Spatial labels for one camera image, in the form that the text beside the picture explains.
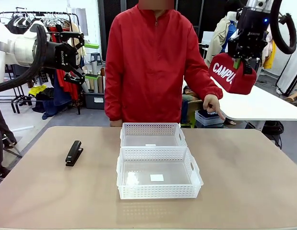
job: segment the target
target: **white table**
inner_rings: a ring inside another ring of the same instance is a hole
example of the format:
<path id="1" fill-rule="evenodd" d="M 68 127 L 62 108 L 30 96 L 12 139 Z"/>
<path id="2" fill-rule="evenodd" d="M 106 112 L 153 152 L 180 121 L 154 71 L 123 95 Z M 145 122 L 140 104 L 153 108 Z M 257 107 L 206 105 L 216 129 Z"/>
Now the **white table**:
<path id="1" fill-rule="evenodd" d="M 297 107 L 257 86 L 249 95 L 239 95 L 226 92 L 214 81 L 223 90 L 221 110 L 231 120 L 250 121 L 259 131 L 266 121 L 297 121 Z"/>

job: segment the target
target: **table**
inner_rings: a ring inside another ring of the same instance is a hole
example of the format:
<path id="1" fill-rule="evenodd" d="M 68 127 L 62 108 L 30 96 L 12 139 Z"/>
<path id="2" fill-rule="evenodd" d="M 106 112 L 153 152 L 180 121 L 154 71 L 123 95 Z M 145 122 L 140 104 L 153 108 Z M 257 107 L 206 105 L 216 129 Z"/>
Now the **table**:
<path id="1" fill-rule="evenodd" d="M 250 121 L 259 131 L 266 121 L 297 121 L 297 107 L 257 86 L 249 95 L 239 95 L 226 92 L 216 80 L 214 82 L 223 90 L 221 110 L 231 120 Z"/>
<path id="2" fill-rule="evenodd" d="M 204 185 L 197 199 L 174 200 L 120 200 L 119 132 L 48 129 L 0 185 L 0 228 L 297 226 L 297 166 L 259 131 L 184 129 Z M 76 139 L 84 151 L 74 167 L 65 167 Z"/>

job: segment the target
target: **person's hand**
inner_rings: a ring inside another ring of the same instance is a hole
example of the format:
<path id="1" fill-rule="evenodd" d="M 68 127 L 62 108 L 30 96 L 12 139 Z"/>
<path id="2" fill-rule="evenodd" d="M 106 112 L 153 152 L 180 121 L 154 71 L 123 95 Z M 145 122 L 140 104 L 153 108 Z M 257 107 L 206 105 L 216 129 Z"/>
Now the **person's hand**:
<path id="1" fill-rule="evenodd" d="M 221 112 L 220 103 L 217 96 L 213 94 L 208 94 L 207 96 L 205 96 L 203 107 L 204 110 L 207 110 L 207 112 L 209 113 L 216 111 L 217 114 L 219 114 L 220 118 L 222 120 L 225 120 L 225 117 Z"/>
<path id="2" fill-rule="evenodd" d="M 122 127 L 122 126 L 123 126 L 123 120 L 110 121 L 110 127 Z"/>

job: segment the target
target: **white label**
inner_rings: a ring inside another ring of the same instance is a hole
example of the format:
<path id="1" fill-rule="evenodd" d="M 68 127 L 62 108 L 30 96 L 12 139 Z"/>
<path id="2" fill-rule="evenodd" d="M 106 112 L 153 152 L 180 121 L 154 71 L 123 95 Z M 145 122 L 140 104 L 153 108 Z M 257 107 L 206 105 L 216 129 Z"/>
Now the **white label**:
<path id="1" fill-rule="evenodd" d="M 104 99 L 102 97 L 94 97 L 94 102 L 95 103 L 103 103 Z"/>
<path id="2" fill-rule="evenodd" d="M 162 174 L 150 174 L 150 181 L 164 181 Z"/>

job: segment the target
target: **red garment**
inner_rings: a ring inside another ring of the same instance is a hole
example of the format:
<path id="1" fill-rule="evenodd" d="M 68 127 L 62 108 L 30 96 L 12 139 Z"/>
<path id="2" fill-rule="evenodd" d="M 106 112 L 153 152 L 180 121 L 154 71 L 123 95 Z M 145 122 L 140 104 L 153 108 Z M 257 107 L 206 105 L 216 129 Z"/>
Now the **red garment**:
<path id="1" fill-rule="evenodd" d="M 49 27 L 49 30 L 51 32 L 57 32 L 56 27 Z M 53 42 L 58 42 L 54 34 L 51 34 L 51 38 Z M 78 100 L 79 98 L 78 86 L 64 81 L 65 71 L 57 69 L 57 75 L 58 75 L 59 84 L 64 90 L 64 92 L 69 92 L 73 100 Z"/>
<path id="2" fill-rule="evenodd" d="M 106 115 L 111 121 L 180 122 L 183 76 L 200 98 L 223 97 L 210 79 L 192 24 L 175 10 L 156 20 L 137 6 L 113 21 L 107 49 Z"/>

